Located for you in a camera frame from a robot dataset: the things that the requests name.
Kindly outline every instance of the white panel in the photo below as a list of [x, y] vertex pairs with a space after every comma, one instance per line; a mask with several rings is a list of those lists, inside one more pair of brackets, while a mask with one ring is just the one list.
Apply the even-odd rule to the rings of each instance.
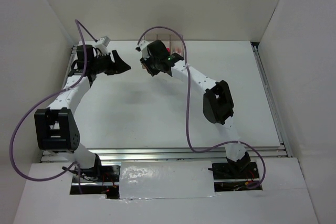
[[[34, 164], [30, 175], [51, 176], [62, 165]], [[106, 200], [103, 195], [69, 195], [71, 179], [67, 173], [49, 182], [27, 182], [14, 224], [317, 224], [306, 188], [225, 192], [201, 199]]]
[[[259, 175], [263, 175], [263, 165], [260, 159], [255, 159]], [[306, 188], [300, 165], [296, 158], [266, 158], [266, 176], [262, 183], [263, 190], [282, 190]]]
[[[141, 68], [135, 41], [112, 41], [132, 70], [97, 76], [79, 104], [75, 119], [87, 148], [187, 147], [187, 86]], [[234, 123], [242, 141], [278, 147], [279, 140], [251, 45], [247, 41], [187, 41], [191, 66], [215, 80], [225, 80], [234, 101]], [[227, 141], [203, 115], [203, 96], [192, 92], [190, 132], [196, 147]]]
[[70, 31], [73, 20], [111, 39], [137, 39], [148, 27], [165, 25], [186, 39], [260, 41], [278, 0], [49, 0]]
[[[42, 0], [0, 0], [0, 222], [13, 223], [25, 180], [9, 164], [9, 140], [23, 114], [60, 88], [70, 47]], [[37, 159], [33, 117], [16, 137], [17, 165], [28, 173]]]
[[320, 223], [336, 212], [336, 0], [280, 0], [259, 52]]
[[215, 195], [210, 161], [123, 162], [121, 199], [205, 198]]

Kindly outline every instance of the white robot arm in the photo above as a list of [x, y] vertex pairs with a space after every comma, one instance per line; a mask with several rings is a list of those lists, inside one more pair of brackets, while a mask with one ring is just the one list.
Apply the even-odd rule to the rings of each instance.
[[[151, 76], [164, 72], [188, 83], [188, 68], [192, 86], [203, 96], [204, 116], [209, 122], [217, 124], [221, 133], [225, 132], [229, 138], [230, 136], [236, 136], [235, 139], [227, 139], [227, 141], [238, 140], [236, 128], [233, 124], [234, 104], [227, 82], [224, 80], [217, 82], [190, 65], [186, 66], [183, 57], [176, 53], [170, 55], [166, 46], [160, 40], [151, 43], [144, 40], [137, 46], [136, 50], [142, 52], [140, 63]], [[243, 170], [250, 162], [243, 144], [227, 144], [225, 148], [228, 161], [236, 166], [238, 172]]]
[[116, 50], [112, 51], [114, 62], [112, 61], [107, 50], [109, 41], [108, 37], [103, 37], [93, 45], [86, 45], [85, 76], [79, 84], [67, 90], [83, 73], [84, 51], [83, 46], [78, 46], [77, 59], [72, 63], [64, 87], [66, 91], [56, 97], [46, 109], [38, 109], [34, 114], [39, 148], [57, 153], [69, 161], [77, 161], [82, 168], [82, 173], [92, 178], [99, 176], [101, 162], [98, 155], [90, 152], [80, 143], [80, 134], [73, 115], [82, 97], [91, 88], [97, 74], [120, 74], [131, 69], [119, 57]]

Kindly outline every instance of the white table surface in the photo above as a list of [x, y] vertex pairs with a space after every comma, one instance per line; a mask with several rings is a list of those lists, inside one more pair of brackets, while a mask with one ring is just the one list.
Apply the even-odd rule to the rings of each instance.
[[[317, 224], [297, 159], [265, 158], [265, 163], [263, 191], [222, 192], [208, 198], [109, 200], [104, 195], [69, 195], [70, 173], [48, 182], [27, 181], [14, 224]], [[259, 160], [257, 164], [261, 173]], [[32, 164], [29, 175], [49, 177], [63, 165]]]
[[[215, 80], [228, 82], [234, 120], [242, 141], [256, 147], [277, 147], [279, 139], [248, 41], [187, 41], [189, 63]], [[112, 41], [132, 69], [100, 74], [79, 104], [75, 119], [87, 148], [187, 147], [186, 85], [168, 74], [151, 77], [142, 69], [135, 41]], [[203, 115], [203, 97], [191, 96], [190, 132], [196, 147], [221, 139]]]

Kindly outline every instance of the black mount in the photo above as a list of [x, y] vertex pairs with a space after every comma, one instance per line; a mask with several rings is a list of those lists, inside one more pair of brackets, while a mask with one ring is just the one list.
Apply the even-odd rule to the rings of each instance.
[[[116, 50], [112, 51], [114, 62], [111, 60], [110, 53], [105, 55], [97, 55], [95, 56], [93, 50], [95, 48], [92, 45], [86, 45], [86, 52], [87, 52], [87, 68], [85, 72], [85, 76], [89, 78], [90, 85], [96, 79], [96, 76], [100, 73], [105, 73], [108, 76], [114, 74], [124, 73], [131, 69], [127, 63], [125, 63], [119, 56]], [[75, 60], [71, 65], [71, 71], [69, 72], [68, 76], [73, 75], [81, 75], [84, 70], [84, 48], [83, 46], [77, 47], [77, 57], [78, 59]]]
[[160, 72], [164, 72], [172, 76], [171, 68], [175, 66], [175, 63], [179, 60], [183, 60], [183, 57], [179, 54], [170, 54], [165, 44], [156, 40], [147, 45], [149, 58], [140, 59], [140, 63], [146, 67], [147, 72], [151, 76], [156, 76]]
[[[79, 131], [70, 109], [38, 109], [34, 114], [37, 143], [40, 150], [73, 152], [79, 145]], [[52, 125], [59, 123], [59, 129]]]
[[216, 85], [205, 90], [203, 95], [203, 114], [212, 123], [224, 124], [233, 116], [233, 100], [226, 81], [216, 82]]

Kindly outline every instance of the purple cable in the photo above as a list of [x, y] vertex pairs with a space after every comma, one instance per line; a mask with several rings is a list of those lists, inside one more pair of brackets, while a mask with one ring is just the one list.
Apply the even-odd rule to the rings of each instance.
[[77, 19], [75, 19], [75, 23], [77, 25], [77, 28], [78, 28], [78, 32], [79, 32], [79, 36], [82, 40], [82, 43], [83, 43], [83, 49], [84, 49], [84, 71], [82, 73], [82, 75], [80, 76], [80, 78], [78, 79], [78, 81], [76, 81], [73, 85], [71, 85], [70, 87], [66, 88], [66, 89], [62, 89], [60, 91], [57, 91], [55, 93], [52, 93], [50, 95], [48, 95], [47, 97], [43, 98], [42, 100], [40, 100], [39, 102], [37, 102], [35, 105], [33, 105], [25, 114], [24, 116], [20, 119], [20, 121], [18, 122], [18, 124], [16, 125], [14, 131], [13, 131], [13, 134], [12, 134], [12, 137], [10, 138], [11, 141], [9, 143], [9, 159], [10, 159], [10, 163], [12, 164], [12, 167], [13, 169], [15, 170], [15, 172], [20, 175], [22, 178], [25, 178], [27, 180], [31, 180], [31, 181], [36, 181], [36, 182], [42, 182], [42, 181], [49, 181], [49, 180], [52, 180], [54, 178], [58, 178], [60, 176], [62, 176], [64, 173], [66, 173], [67, 171], [69, 171], [73, 165], [77, 165], [77, 167], [79, 168], [79, 164], [77, 162], [73, 162], [66, 170], [64, 170], [63, 172], [61, 172], [60, 174], [57, 174], [53, 177], [49, 177], [49, 178], [32, 178], [32, 177], [29, 177], [27, 176], [26, 174], [22, 173], [18, 167], [16, 166], [15, 164], [15, 161], [14, 161], [14, 155], [13, 155], [13, 146], [14, 146], [14, 140], [15, 140], [15, 136], [16, 136], [16, 133], [17, 131], [19, 130], [20, 126], [22, 125], [22, 123], [24, 122], [24, 120], [29, 116], [30, 113], [32, 113], [38, 106], [40, 106], [42, 103], [44, 103], [45, 101], [49, 100], [50, 98], [56, 96], [56, 95], [59, 95], [65, 91], [67, 91], [69, 88], [72, 89], [74, 88], [77, 84], [80, 83], [80, 81], [83, 79], [83, 77], [85, 76], [85, 72], [86, 72], [86, 67], [87, 67], [87, 53], [86, 53], [86, 45], [85, 45], [85, 41], [84, 41], [84, 37], [83, 37], [83, 33], [80, 29], [80, 26], [91, 36], [91, 38], [95, 41], [97, 41], [92, 35], [91, 33], [89, 33], [89, 31], [85, 28], [85, 26], [83, 26], [81, 24], [81, 22], [79, 22]]
[[246, 187], [248, 189], [254, 189], [257, 188], [261, 185], [261, 183], [264, 181], [265, 176], [266, 176], [266, 165], [265, 165], [265, 161], [263, 159], [263, 157], [260, 155], [260, 153], [253, 148], [252, 146], [250, 146], [249, 144], [245, 143], [245, 142], [241, 142], [241, 141], [227, 141], [227, 142], [223, 142], [220, 144], [216, 144], [215, 146], [203, 149], [203, 150], [196, 150], [192, 145], [191, 145], [191, 141], [190, 141], [190, 134], [189, 134], [189, 112], [190, 112], [190, 92], [191, 92], [191, 73], [188, 67], [188, 61], [187, 61], [187, 46], [185, 44], [184, 39], [182, 38], [182, 36], [176, 32], [174, 29], [169, 28], [169, 27], [165, 27], [165, 26], [153, 26], [149, 29], [147, 29], [145, 32], [143, 32], [143, 34], [140, 36], [139, 40], [138, 40], [138, 44], [140, 43], [141, 39], [143, 38], [143, 36], [145, 36], [146, 33], [148, 33], [149, 31], [153, 30], [153, 29], [157, 29], [157, 28], [162, 28], [162, 29], [166, 29], [169, 31], [172, 31], [173, 33], [175, 33], [179, 39], [181, 40], [182, 44], [183, 44], [183, 48], [184, 48], [184, 62], [186, 65], [186, 69], [187, 69], [187, 73], [188, 73], [188, 92], [187, 92], [187, 109], [186, 109], [186, 119], [185, 119], [185, 133], [186, 133], [186, 137], [187, 137], [187, 142], [188, 142], [188, 146], [189, 148], [195, 152], [195, 153], [204, 153], [204, 152], [209, 152], [217, 147], [220, 147], [222, 145], [225, 144], [236, 144], [236, 143], [241, 143], [247, 147], [249, 147], [252, 151], [254, 151], [258, 157], [260, 158], [261, 162], [262, 162], [262, 167], [264, 169], [263, 175], [261, 177], [260, 181], [255, 181], [255, 182], [251, 182], [250, 184], [248, 184]]

